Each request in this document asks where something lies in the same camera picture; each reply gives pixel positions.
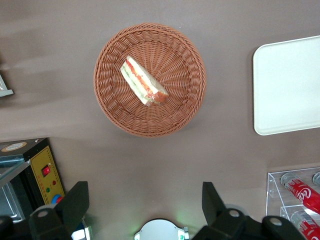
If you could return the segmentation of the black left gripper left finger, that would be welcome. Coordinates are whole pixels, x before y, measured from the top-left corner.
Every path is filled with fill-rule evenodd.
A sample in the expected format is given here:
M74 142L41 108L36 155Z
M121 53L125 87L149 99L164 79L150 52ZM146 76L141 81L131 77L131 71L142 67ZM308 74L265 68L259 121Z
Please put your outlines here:
M82 222L89 206L88 182L78 181L54 209L67 232L72 234Z

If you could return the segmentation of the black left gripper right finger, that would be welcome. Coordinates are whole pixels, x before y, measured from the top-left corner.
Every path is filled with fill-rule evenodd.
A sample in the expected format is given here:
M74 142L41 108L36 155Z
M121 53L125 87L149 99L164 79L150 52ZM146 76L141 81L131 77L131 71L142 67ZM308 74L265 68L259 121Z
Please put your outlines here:
M225 203L212 182L202 183L201 207L207 225L212 225L217 217L226 209Z

